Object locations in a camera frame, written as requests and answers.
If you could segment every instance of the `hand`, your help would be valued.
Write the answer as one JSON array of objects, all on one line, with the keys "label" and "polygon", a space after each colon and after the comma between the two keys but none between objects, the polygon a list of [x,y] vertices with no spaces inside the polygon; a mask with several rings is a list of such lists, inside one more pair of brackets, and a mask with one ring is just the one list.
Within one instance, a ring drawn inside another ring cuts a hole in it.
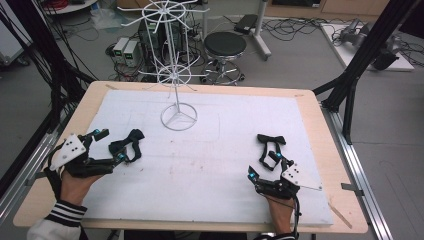
[{"label": "hand", "polygon": [[271,196],[265,197],[268,201],[269,211],[271,213],[276,233],[291,233],[290,218],[294,207],[293,198],[285,200]]},{"label": "hand", "polygon": [[60,200],[69,202],[76,206],[82,205],[82,200],[90,190],[91,185],[103,175],[87,178],[72,177],[66,170],[62,172],[62,189]]}]

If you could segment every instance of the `chair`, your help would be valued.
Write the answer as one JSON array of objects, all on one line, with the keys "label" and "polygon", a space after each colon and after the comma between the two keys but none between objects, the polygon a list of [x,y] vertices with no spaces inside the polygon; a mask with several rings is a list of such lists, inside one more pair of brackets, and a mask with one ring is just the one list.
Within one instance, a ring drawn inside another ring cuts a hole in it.
[{"label": "chair", "polygon": [[237,81],[244,80],[244,74],[239,67],[230,62],[243,55],[246,41],[239,35],[231,32],[216,32],[209,34],[204,40],[205,52],[212,60],[203,68],[200,81],[212,84],[237,85]]}]

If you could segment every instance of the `white wire frame structure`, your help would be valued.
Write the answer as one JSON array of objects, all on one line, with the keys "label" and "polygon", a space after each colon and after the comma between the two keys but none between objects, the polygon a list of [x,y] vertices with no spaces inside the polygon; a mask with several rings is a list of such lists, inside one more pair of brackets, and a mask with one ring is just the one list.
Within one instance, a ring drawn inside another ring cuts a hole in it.
[{"label": "white wire frame structure", "polygon": [[[152,49],[153,55],[153,64],[156,69],[156,73],[143,72],[139,71],[145,75],[154,75],[157,78],[158,84],[173,88],[175,91],[176,101],[173,105],[168,106],[162,111],[161,121],[162,124],[168,129],[175,131],[183,131],[191,128],[197,122],[197,111],[196,109],[187,103],[182,103],[179,101],[178,90],[180,86],[187,86],[187,83],[191,80],[192,77],[204,77],[205,75],[194,75],[191,73],[191,66],[196,63],[197,59],[191,59],[190,51],[188,46],[188,36],[187,32],[191,29],[186,22],[186,13],[188,12],[199,12],[203,13],[206,10],[194,10],[187,9],[186,4],[195,3],[197,0],[191,0],[186,2],[174,2],[169,0],[163,1],[152,1],[150,4],[147,4],[144,8],[136,9],[123,9],[119,8],[122,11],[141,11],[141,17],[127,24],[122,24],[122,26],[130,26],[134,23],[137,23],[141,20],[144,20],[146,24],[146,29],[149,29],[148,22],[155,23],[156,27],[153,31],[153,34],[156,34],[159,26],[164,24],[166,39],[168,43],[168,54],[169,54],[169,64],[161,62],[159,56],[156,56],[154,49],[154,44],[152,42],[152,37],[150,31],[147,31],[149,38],[150,48]],[[187,56],[187,64],[179,64],[178,59],[180,59],[180,52],[176,51],[174,36],[172,31],[171,24],[173,22],[179,22],[184,26],[185,31],[183,31],[183,38],[185,39],[185,49]]]}]

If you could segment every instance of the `wooden table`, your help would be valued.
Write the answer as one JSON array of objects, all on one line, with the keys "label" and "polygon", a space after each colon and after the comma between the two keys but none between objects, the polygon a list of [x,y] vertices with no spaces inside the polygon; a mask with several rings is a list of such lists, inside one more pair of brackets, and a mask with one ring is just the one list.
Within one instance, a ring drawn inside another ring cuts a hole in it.
[{"label": "wooden table", "polygon": [[[110,90],[143,90],[153,84],[94,82],[76,109],[69,124],[65,128],[61,140],[70,133],[85,133],[96,115],[103,97]],[[341,183],[350,183],[346,174],[330,130],[322,115],[320,106],[312,91],[297,89],[273,89],[251,87],[227,87],[194,85],[197,93],[253,95],[293,98],[297,101],[303,124],[309,137],[310,146],[317,163],[322,184],[326,189],[327,199],[334,224],[328,227],[300,227],[300,232],[312,233],[365,233],[368,230],[363,212],[352,191],[341,188]],[[168,91],[164,87],[153,87],[149,91]],[[187,87],[181,87],[179,92],[192,92]],[[23,204],[19,208],[14,224],[16,226],[31,226],[36,220],[46,216],[55,199],[47,179],[35,181]],[[109,229],[168,229],[191,231],[241,231],[269,232],[269,224],[247,223],[206,223],[206,222],[165,222],[165,221],[136,221],[136,220],[94,220],[85,219],[83,225],[88,228]]]}]

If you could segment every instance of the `tripod base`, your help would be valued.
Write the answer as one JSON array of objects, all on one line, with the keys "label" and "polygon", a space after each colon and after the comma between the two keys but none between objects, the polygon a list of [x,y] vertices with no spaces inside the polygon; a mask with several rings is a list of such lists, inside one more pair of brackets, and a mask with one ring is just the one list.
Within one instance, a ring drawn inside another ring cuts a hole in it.
[{"label": "tripod base", "polygon": [[165,108],[161,114],[162,124],[174,131],[191,128],[197,122],[197,111],[186,103],[174,103]]}]

